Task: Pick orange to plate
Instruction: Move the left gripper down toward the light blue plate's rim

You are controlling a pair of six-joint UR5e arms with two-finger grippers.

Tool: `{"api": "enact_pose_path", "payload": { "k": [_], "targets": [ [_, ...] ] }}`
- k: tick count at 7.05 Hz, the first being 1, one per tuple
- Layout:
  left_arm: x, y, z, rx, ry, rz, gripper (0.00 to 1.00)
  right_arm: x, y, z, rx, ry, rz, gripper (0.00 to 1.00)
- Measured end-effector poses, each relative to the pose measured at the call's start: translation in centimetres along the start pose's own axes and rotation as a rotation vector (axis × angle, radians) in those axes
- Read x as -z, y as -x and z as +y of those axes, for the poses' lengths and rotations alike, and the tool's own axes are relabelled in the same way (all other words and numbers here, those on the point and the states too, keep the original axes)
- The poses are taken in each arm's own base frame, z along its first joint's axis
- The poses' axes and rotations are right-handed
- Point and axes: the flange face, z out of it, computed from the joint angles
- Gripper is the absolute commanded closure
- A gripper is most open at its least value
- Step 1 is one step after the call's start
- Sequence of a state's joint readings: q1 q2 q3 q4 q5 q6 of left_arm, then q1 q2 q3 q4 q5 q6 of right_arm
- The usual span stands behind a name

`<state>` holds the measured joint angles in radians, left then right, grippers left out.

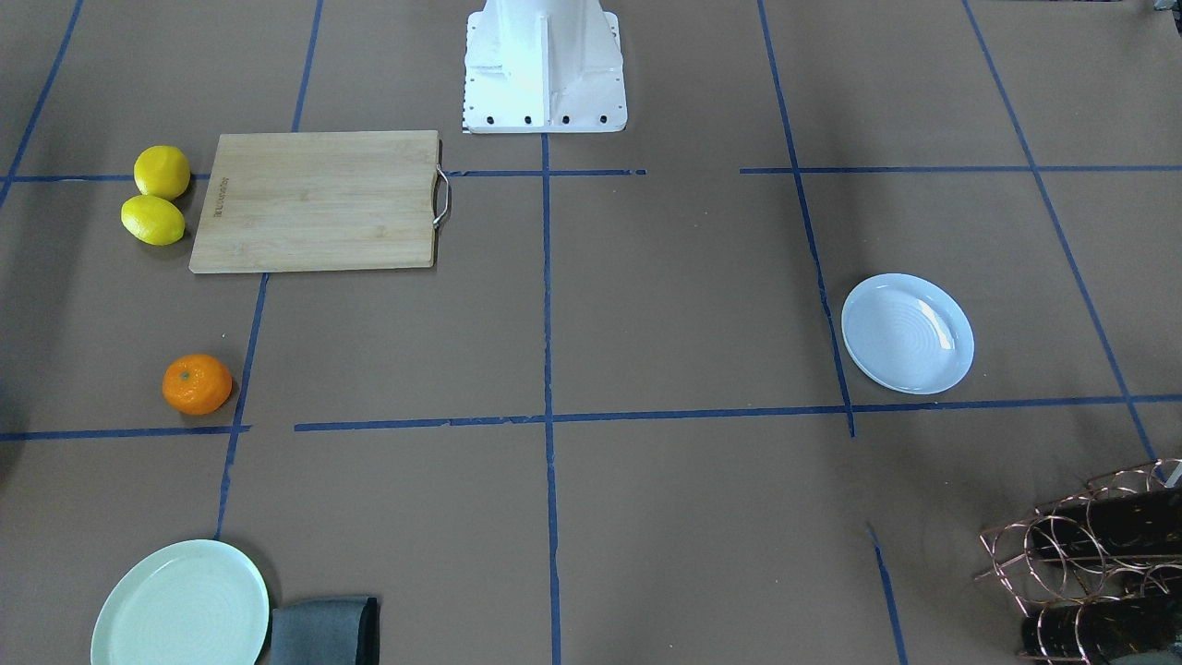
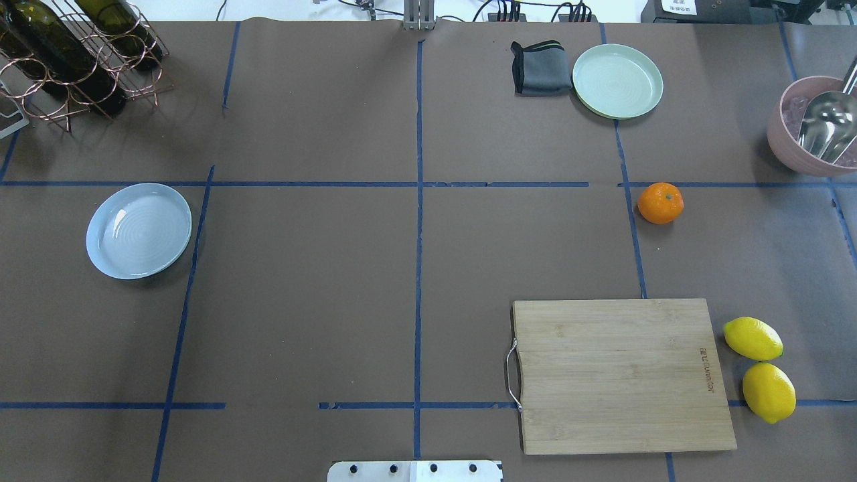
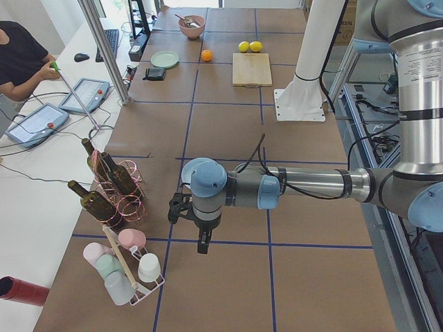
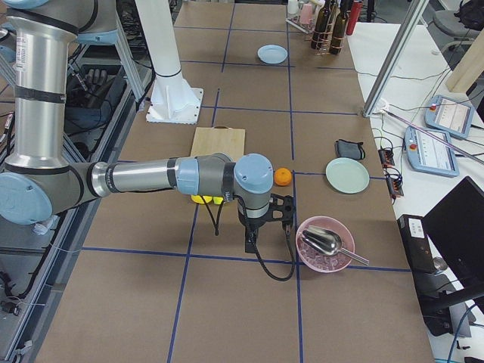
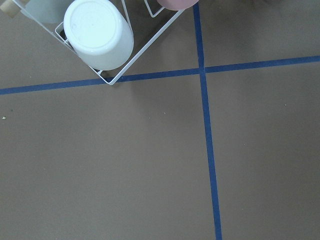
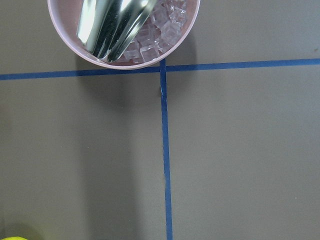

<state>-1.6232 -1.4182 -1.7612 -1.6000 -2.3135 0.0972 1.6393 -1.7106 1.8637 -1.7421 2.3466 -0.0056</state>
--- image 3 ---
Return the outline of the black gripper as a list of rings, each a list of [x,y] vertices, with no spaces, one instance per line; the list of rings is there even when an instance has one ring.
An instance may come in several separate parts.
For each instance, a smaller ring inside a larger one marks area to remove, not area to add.
[[[199,229],[199,242],[197,244],[197,252],[199,254],[207,254],[213,230],[220,224],[221,217],[205,221],[197,218],[195,225]]]

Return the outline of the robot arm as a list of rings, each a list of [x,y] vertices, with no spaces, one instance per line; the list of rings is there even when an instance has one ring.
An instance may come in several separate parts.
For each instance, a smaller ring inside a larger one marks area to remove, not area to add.
[[[323,131],[321,75],[338,30],[339,11],[317,1],[307,22],[293,80],[276,91],[277,125],[261,151],[289,159],[346,160]],[[323,201],[354,199],[385,208],[429,232],[442,231],[442,2],[360,1],[354,45],[363,52],[394,52],[398,60],[401,156],[392,168],[301,169],[246,161],[233,171],[216,161],[220,149],[246,144],[246,127],[211,120],[191,135],[191,157],[181,173],[189,192],[181,216],[199,229],[197,250],[208,251],[224,206],[272,210],[284,195]]]

